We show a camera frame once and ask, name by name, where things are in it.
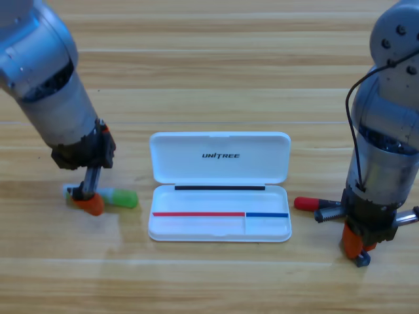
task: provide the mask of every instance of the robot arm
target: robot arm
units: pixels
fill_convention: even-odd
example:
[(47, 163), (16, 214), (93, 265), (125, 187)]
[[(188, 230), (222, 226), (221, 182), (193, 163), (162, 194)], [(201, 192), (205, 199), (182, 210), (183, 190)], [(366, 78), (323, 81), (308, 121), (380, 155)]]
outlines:
[(0, 0), (0, 87), (19, 104), (62, 169), (87, 167), (69, 192), (93, 215), (103, 211), (100, 169), (113, 166), (115, 142), (76, 72), (76, 45), (40, 0)]
[[(404, 0), (376, 22), (370, 40), (375, 65), (359, 81), (350, 116), (350, 94), (346, 99), (358, 135), (341, 202), (309, 203), (318, 222), (345, 217), (342, 244), (357, 266), (368, 265), (367, 252), (391, 241), (398, 227), (419, 221), (419, 207), (398, 212), (419, 170), (418, 19), (419, 0)], [(303, 203), (295, 204), (306, 209)]]
[[(419, 48), (419, 0), (404, 0), (376, 22), (370, 39), (375, 67)], [(369, 128), (419, 150), (419, 56), (381, 71), (359, 88), (352, 107), (356, 128)]]

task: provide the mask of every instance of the metal bolt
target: metal bolt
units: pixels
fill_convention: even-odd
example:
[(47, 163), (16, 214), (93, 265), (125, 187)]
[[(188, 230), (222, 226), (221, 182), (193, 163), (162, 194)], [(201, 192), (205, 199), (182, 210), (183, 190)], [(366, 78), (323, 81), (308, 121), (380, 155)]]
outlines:
[(385, 38), (381, 41), (381, 45), (385, 49), (390, 49), (392, 47), (392, 45), (390, 44), (390, 42), (387, 39), (385, 39)]
[(416, 74), (418, 74), (418, 70), (416, 70), (416, 68), (415, 67), (412, 67), (412, 66), (408, 66), (406, 68), (406, 72), (408, 74), (410, 74), (410, 75), (416, 75)]
[(397, 34), (399, 34), (400, 36), (404, 36), (406, 35), (406, 28), (402, 25), (398, 25), (397, 28), (395, 29), (395, 31), (397, 32)]

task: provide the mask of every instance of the wood grain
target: wood grain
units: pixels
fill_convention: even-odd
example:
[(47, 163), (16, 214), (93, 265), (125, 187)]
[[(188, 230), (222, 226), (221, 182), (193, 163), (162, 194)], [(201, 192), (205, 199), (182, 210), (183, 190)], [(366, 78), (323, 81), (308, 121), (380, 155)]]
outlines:
[[(348, 88), (372, 65), (369, 32), (390, 0), (54, 0), (78, 71), (117, 151), (101, 186), (135, 209), (98, 218), (66, 203), (58, 169), (0, 93), (0, 313), (417, 313), (419, 229), (400, 228), (358, 269), (342, 222), (317, 224), (297, 196), (338, 200), (353, 143)], [(282, 131), (292, 139), (293, 236), (279, 244), (160, 243), (147, 223), (149, 138), (158, 131)], [(415, 184), (405, 204), (419, 203)]]

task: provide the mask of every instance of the black cable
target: black cable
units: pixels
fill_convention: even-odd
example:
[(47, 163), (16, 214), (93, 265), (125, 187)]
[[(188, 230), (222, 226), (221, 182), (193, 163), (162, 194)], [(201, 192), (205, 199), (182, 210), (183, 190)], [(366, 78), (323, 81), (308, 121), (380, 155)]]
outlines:
[(359, 151), (358, 151), (358, 143), (356, 141), (356, 136), (355, 136), (355, 130), (354, 130), (354, 124), (352, 123), (352, 118), (351, 118), (351, 114), (349, 112), (349, 99), (351, 98), (352, 93), (354, 92), (354, 90), (360, 85), (362, 84), (365, 80), (367, 80), (369, 77), (373, 76), (374, 74), (381, 72), (383, 70), (389, 69), (391, 68), (395, 68), (397, 65), (399, 65), (400, 63), (410, 59), (411, 57), (414, 57), (415, 55), (419, 54), (419, 49), (415, 50), (414, 52), (408, 54), (407, 56), (397, 60), (397, 61), (392, 61), (392, 60), (388, 60), (387, 65), (383, 66), (383, 67), (379, 67), (375, 70), (372, 70), (371, 72), (368, 72), (363, 78), (361, 78), (359, 81), (357, 81), (349, 90), (348, 95), (346, 96), (346, 101), (345, 101), (345, 105), (346, 105), (346, 116), (348, 117), (348, 123), (349, 123), (349, 127), (351, 128), (351, 133), (352, 133), (352, 139), (354, 140), (354, 148), (355, 148), (355, 157), (356, 157), (356, 164), (358, 167), (358, 188), (361, 191), (365, 191), (365, 187), (362, 181), (362, 175), (361, 175), (361, 162), (359, 161)]

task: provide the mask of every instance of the open case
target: open case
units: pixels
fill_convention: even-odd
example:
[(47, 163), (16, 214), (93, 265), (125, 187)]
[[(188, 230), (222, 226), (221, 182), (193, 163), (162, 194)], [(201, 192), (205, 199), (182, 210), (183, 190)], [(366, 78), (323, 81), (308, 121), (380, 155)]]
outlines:
[(291, 140), (280, 132), (156, 133), (149, 235), (157, 241), (282, 242), (291, 237)]

